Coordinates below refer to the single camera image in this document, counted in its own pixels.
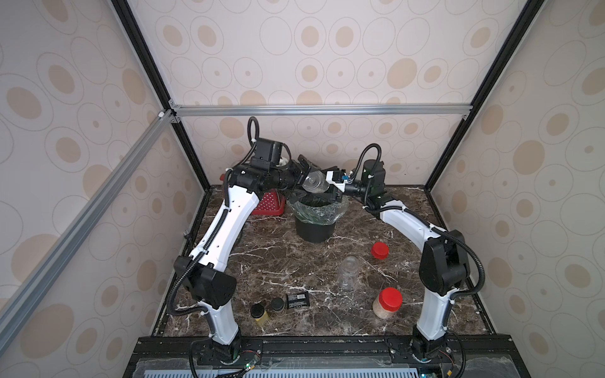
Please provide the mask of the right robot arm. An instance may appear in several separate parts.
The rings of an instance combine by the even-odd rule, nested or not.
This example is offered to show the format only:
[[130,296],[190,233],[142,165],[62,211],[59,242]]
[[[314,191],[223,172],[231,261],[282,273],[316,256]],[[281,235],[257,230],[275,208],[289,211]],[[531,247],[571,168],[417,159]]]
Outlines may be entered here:
[[422,252],[419,277],[425,288],[422,312],[413,327],[411,353],[429,362],[446,344],[448,321],[455,300],[477,294],[485,284],[485,268],[466,245],[461,232],[447,231],[420,215],[384,188],[384,170],[362,170],[362,178],[343,170],[325,171],[330,189],[362,202],[363,208],[391,225]]

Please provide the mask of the black trash bin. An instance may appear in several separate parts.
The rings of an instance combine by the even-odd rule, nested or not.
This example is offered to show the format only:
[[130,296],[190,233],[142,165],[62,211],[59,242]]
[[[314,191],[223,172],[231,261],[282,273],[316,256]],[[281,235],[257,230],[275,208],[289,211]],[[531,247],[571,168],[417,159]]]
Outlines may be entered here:
[[333,235],[337,224],[315,225],[305,223],[298,218],[295,218],[295,222],[297,235],[309,243],[323,243],[327,241]]

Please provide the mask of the small red jar lid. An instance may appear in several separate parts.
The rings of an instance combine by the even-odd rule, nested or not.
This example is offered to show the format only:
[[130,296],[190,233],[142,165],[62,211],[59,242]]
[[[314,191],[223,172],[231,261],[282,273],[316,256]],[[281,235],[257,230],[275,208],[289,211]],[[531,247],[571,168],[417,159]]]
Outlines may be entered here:
[[371,247],[371,255],[378,260],[385,260],[389,256],[389,246],[383,242],[376,242]]

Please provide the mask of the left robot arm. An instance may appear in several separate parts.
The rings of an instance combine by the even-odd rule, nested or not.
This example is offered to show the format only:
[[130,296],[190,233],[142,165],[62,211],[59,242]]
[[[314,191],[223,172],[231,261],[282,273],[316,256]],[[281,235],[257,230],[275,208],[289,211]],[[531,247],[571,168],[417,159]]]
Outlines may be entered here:
[[229,255],[263,195],[272,190],[301,189],[311,169],[304,156],[278,167],[253,158],[228,169],[223,204],[205,236],[190,255],[174,263],[177,279],[170,289],[166,312],[174,317],[201,313],[210,327],[210,347],[221,362],[235,362],[241,348],[241,331],[232,307],[236,278],[225,272]]

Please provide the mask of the red-lid oatmeal jar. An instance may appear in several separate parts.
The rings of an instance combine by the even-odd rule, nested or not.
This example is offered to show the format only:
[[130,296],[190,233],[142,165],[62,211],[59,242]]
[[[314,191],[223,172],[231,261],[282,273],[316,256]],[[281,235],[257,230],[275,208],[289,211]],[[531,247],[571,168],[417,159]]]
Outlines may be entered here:
[[320,194],[329,190],[329,184],[326,180],[326,175],[322,171],[310,172],[305,181],[302,183],[302,188],[309,193]]
[[395,316],[403,305],[403,296],[396,288],[385,288],[373,301],[374,314],[383,320]]

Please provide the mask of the clear oatmeal jar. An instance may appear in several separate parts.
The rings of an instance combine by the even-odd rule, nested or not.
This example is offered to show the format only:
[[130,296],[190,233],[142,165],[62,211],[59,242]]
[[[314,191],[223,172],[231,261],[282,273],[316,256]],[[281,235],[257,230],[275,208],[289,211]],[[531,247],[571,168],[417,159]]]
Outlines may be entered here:
[[358,283],[360,262],[355,256],[347,256],[340,264],[338,283],[343,291],[353,291]]

